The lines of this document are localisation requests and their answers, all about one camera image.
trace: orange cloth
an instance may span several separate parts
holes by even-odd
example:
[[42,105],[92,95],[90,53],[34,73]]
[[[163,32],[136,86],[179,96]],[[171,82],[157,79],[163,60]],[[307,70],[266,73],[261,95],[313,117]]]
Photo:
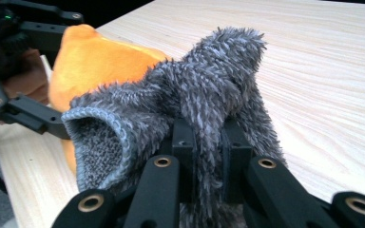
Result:
[[[154,48],[108,40],[88,25],[69,27],[53,68],[49,101],[54,109],[65,112],[75,96],[102,85],[140,81],[149,67],[166,58]],[[62,145],[76,173],[73,143],[62,140]]]

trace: light wood tabletop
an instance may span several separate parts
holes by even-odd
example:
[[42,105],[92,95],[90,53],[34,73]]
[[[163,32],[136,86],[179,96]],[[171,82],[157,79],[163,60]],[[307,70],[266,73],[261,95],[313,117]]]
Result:
[[[365,194],[365,5],[317,0],[158,0],[97,30],[179,60],[217,28],[268,43],[257,82],[290,171],[331,201]],[[49,227],[77,194],[59,140],[0,125],[0,162],[20,227]]]

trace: gray fuzzy cloth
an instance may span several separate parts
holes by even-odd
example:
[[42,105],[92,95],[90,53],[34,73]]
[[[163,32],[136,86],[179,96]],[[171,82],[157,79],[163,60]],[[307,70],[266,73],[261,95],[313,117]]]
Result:
[[255,80],[265,49],[261,37],[247,28],[218,29],[180,61],[149,69],[139,83],[101,86],[74,98],[62,119],[75,145],[79,190],[118,194],[136,184],[174,119],[183,117],[199,148],[199,195],[181,205],[180,226],[242,226],[240,208],[220,201],[224,120],[238,120],[258,155],[284,162]]

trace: wooden table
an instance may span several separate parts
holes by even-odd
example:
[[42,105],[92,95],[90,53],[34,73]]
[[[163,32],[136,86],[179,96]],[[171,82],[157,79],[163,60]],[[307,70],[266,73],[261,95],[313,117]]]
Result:
[[[258,84],[292,173],[323,200],[365,194],[365,5],[158,0],[98,31],[179,59],[229,26],[265,33]],[[0,126],[0,162],[20,227],[49,227],[77,193],[50,135]]]

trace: wood grain surface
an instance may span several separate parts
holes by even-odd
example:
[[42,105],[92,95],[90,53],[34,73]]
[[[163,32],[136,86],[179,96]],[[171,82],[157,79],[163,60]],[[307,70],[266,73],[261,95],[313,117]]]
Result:
[[[257,82],[291,172],[323,200],[365,194],[365,5],[158,0],[98,31],[179,60],[225,27],[264,33]],[[20,227],[49,227],[77,192],[50,135],[0,126],[0,162]]]

